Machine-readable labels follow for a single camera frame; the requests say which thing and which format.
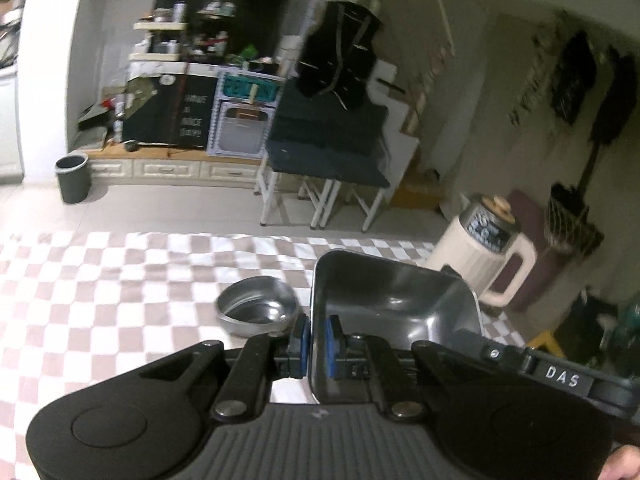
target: metal bolt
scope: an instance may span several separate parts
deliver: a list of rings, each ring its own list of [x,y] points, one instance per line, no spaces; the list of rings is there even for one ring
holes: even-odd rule
[[[412,400],[403,400],[401,402],[396,402],[391,407],[391,412],[395,416],[399,416],[401,418],[410,418],[412,416],[418,416],[422,413],[423,407],[417,402],[413,402]]]
[[[238,416],[246,411],[242,400],[223,400],[216,404],[216,413],[220,416]]]

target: small round metal bowl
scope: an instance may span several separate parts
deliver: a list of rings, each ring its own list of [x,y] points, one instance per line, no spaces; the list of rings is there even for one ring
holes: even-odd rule
[[[271,276],[255,276],[234,283],[216,301],[222,328],[242,337],[286,332],[299,310],[292,288]]]

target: brown and white checkered cloth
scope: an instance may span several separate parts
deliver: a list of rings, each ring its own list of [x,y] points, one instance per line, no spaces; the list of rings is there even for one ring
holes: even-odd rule
[[[334,248],[415,262],[433,245],[108,232],[1,239],[0,480],[37,479],[24,435],[40,408],[201,340],[242,346],[217,324],[220,292],[266,274],[289,283],[308,307],[314,264]],[[524,344],[504,314],[483,322],[495,340]],[[300,383],[275,386],[280,402],[308,398]]]

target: hand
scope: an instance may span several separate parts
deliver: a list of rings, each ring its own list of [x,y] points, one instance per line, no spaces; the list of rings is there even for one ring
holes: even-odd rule
[[[621,447],[607,459],[598,480],[640,480],[640,449]]]

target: beige kettle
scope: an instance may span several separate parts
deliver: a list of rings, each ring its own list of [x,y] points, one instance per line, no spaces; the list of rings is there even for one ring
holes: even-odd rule
[[[502,293],[489,290],[511,256],[522,265]],[[475,291],[478,300],[504,307],[514,297],[537,259],[536,248],[522,232],[510,204],[499,196],[475,196],[456,216],[423,265],[441,270],[450,266]]]

